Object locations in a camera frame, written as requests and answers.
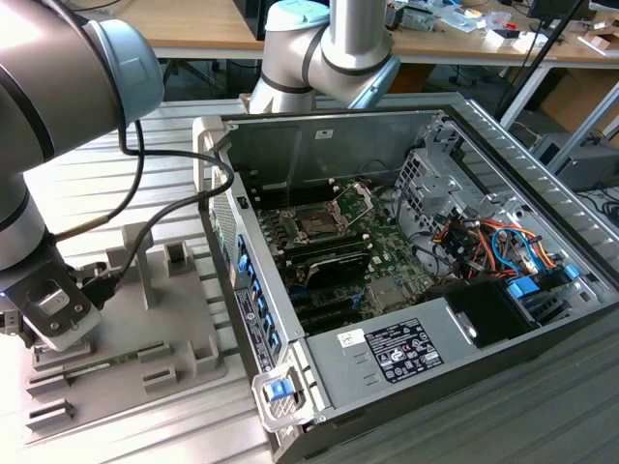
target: desk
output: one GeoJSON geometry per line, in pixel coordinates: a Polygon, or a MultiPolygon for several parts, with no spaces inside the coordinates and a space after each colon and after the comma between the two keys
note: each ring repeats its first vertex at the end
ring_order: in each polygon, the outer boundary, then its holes
{"type": "MultiPolygon", "coordinates": [[[[74,0],[77,5],[92,5],[92,0],[74,0]]],[[[464,0],[466,6],[479,0],[464,0]]],[[[530,19],[495,0],[478,7],[482,12],[508,11],[513,22],[528,30],[530,19]]],[[[251,34],[232,0],[125,0],[112,7],[118,19],[137,28],[160,58],[260,59],[263,42],[251,34]]],[[[450,65],[520,66],[524,54],[511,47],[495,49],[484,42],[484,33],[465,34],[444,23],[437,32],[427,33],[399,28],[392,34],[393,52],[402,63],[450,65]]],[[[619,69],[619,59],[607,59],[565,33],[566,40],[548,53],[518,95],[501,123],[508,127],[527,104],[552,68],[619,69]]]]}

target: warning label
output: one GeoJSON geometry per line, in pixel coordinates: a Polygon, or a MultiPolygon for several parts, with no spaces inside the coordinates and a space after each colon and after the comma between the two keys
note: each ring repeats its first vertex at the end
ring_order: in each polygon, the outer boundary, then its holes
{"type": "Polygon", "coordinates": [[[366,333],[366,342],[392,384],[443,363],[419,319],[366,333]]]}

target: wire bundle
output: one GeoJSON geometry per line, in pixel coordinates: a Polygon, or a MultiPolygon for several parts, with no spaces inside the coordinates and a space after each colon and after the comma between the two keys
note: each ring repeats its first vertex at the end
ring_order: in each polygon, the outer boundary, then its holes
{"type": "Polygon", "coordinates": [[[477,243],[472,247],[469,245],[468,250],[464,249],[456,258],[456,262],[452,266],[452,270],[456,277],[471,278],[479,274],[493,274],[502,278],[521,276],[529,274],[529,271],[521,269],[516,263],[507,259],[508,254],[516,253],[513,239],[519,239],[526,248],[529,259],[539,271],[551,270],[556,267],[550,256],[544,249],[541,243],[541,237],[536,236],[533,232],[524,229],[516,224],[504,224],[493,219],[452,219],[447,226],[438,234],[432,241],[435,247],[445,245],[450,240],[450,232],[456,234],[456,231],[466,231],[469,237],[477,239],[477,243]],[[465,228],[462,226],[464,221],[475,220],[478,226],[474,229],[465,228]]]}

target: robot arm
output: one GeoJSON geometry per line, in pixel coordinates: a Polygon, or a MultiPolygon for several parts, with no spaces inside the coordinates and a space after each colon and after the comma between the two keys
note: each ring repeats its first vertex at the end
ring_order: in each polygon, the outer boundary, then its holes
{"type": "MultiPolygon", "coordinates": [[[[275,4],[250,111],[311,110],[312,88],[350,108],[374,105],[399,66],[384,8],[384,0],[332,0],[331,10],[306,0],[275,4]]],[[[22,173],[115,129],[128,153],[127,124],[156,109],[162,95],[158,60],[128,24],[78,24],[57,0],[0,0],[0,331],[27,345],[36,334],[62,351],[100,322],[113,289],[96,294],[63,262],[22,173]]]]}
{"type": "Polygon", "coordinates": [[[101,315],[59,256],[21,174],[122,131],[159,106],[163,85],[152,48],[131,26],[72,27],[56,13],[0,0],[0,326],[26,344],[32,330],[64,350],[101,315]]]}
{"type": "Polygon", "coordinates": [[[376,105],[399,69],[384,14],[384,0],[274,4],[250,113],[310,111],[313,89],[351,109],[376,105]]]}

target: connector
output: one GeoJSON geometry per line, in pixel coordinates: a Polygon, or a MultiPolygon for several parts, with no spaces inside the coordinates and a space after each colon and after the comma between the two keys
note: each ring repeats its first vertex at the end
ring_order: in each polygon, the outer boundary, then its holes
{"type": "Polygon", "coordinates": [[[120,280],[118,273],[99,275],[84,285],[81,292],[97,309],[103,309],[105,302],[116,295],[120,280]]]}

